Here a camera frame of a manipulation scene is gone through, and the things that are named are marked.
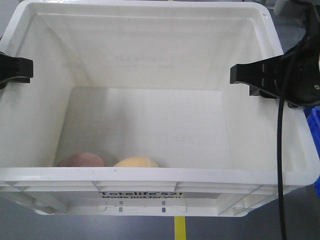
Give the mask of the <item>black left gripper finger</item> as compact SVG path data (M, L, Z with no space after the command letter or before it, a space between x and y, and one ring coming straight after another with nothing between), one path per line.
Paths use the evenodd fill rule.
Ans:
M0 89L8 83L29 84L33 78L33 61L0 53Z

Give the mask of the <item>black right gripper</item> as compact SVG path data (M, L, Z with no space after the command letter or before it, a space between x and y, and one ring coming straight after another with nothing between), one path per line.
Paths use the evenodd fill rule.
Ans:
M292 0L302 7L305 34L297 45L287 51L293 61L288 84L287 105L290 108L320 104L320 5L314 0ZM236 64L230 68L229 83L249 86L248 95L279 99L282 56L256 62Z

